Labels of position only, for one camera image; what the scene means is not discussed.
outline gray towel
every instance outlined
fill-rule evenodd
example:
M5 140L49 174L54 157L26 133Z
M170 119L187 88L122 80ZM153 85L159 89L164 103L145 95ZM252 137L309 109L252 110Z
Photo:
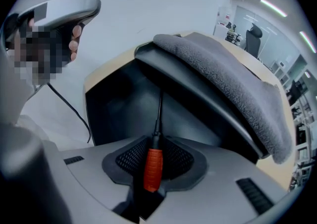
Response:
M221 43L192 33L156 35L154 43L178 56L212 82L239 109L276 163L292 151L278 87L262 82Z

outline fluorescent light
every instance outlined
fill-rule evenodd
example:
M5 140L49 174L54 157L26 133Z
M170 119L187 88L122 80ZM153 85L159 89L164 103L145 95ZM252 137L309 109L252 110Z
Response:
M307 78L311 77L307 71L305 72L305 75L306 75Z
M260 28L262 28L264 31L268 32L265 28L263 28L263 27L260 27ZM269 32L268 32L268 33L269 33Z
M252 20L250 20L250 19L247 19L247 18L245 18L245 17L243 17L245 20L247 20L247 21L250 21L251 23L253 23L253 21Z
M255 21L258 21L257 19L254 19L253 17L251 17L251 16L249 16L249 15L247 15L247 14L246 14L246 16L248 16L249 18L251 18L251 19L253 19L253 20L255 20Z
M306 35L306 33L304 31L299 32L301 34L301 36L304 38L304 40L306 41L306 43L309 45L309 47L311 47L312 51L314 53L316 53L316 49L313 46L312 42L310 41L310 39L308 38L308 36Z
M269 27L266 27L269 31L271 31L273 34L277 35L273 30L271 30Z
M273 9L274 11L276 11L277 13L279 13L281 16L286 17L287 14L285 12L283 12L280 8L276 7L275 5L273 5L272 3L270 3L267 0L261 0L261 2L265 5L267 5L268 7L270 7L271 9Z

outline black mesh grille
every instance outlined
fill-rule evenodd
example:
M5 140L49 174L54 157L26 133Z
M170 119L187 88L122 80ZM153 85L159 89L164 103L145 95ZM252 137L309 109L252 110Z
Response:
M128 151L119 155L115 162L120 168L128 172L130 175L135 176L140 170L143 171L145 160L147 156L147 140L141 141Z
M174 179L192 167L193 156L169 140L163 150L163 178Z
M236 183L259 215L266 212L273 206L273 203L263 194L263 192L252 182L251 179L240 179L236 181Z
M65 159L64 162L66 163L66 165L69 165L69 164L76 163L76 162L81 161L81 160L84 160L84 158L81 156L75 156L75 157Z

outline red handle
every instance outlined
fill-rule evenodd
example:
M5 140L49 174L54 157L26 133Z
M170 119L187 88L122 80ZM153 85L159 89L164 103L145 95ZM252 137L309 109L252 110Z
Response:
M155 192L159 189L163 171L163 151L149 149L144 169L143 188Z

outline beige panel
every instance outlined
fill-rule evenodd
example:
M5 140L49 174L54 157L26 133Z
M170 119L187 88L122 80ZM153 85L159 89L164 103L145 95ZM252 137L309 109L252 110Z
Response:
M192 33L192 31L188 32L181 32L181 36L186 36ZM295 125L293 121L293 116L291 113L291 108L289 106L286 94L284 89L279 82L279 80L275 77L273 73L269 69L267 69L260 61L258 61L255 57L241 49L240 47L226 41L219 39L215 36L209 36L214 38L215 40L219 41L228 51L230 51L244 66L246 66L251 72L253 72L257 77L259 77L262 81L266 81L272 85L278 86L282 104L284 115L286 119L286 123L288 129L291 134L292 142L293 142L293 152L288 160L283 164L275 164L273 161L272 156L264 159L259 160L257 163L257 167L264 171L266 174L271 176L275 181L277 181L285 190L288 189L293 166L295 162ZM93 73L91 73L85 80L85 91L89 91L93 86L95 86L98 82L102 79L119 69L120 67L124 66L128 62L134 59L134 50L136 47L120 54L119 56L113 58L112 60L106 62L101 67L96 69Z

